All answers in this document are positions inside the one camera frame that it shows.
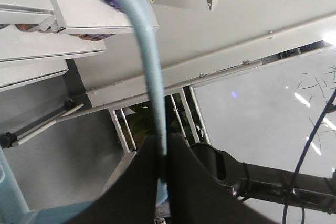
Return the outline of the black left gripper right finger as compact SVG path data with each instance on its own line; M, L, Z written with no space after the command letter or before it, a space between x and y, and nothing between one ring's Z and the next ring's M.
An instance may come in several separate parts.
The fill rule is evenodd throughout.
M167 138L171 223L272 223L234 198L205 169L182 137Z

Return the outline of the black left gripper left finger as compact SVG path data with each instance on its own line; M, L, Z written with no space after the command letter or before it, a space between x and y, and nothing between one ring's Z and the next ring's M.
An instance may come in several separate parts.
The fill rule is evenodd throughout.
M112 186L66 223L154 223L155 207L167 198L166 155L156 136L147 136Z

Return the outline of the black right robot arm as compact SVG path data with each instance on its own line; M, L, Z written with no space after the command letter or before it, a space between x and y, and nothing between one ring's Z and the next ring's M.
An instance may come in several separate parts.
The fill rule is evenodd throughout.
M227 152L205 143L196 143L191 150L215 181L234 196L285 203L292 172L239 162ZM298 174L288 204L334 214L335 177Z

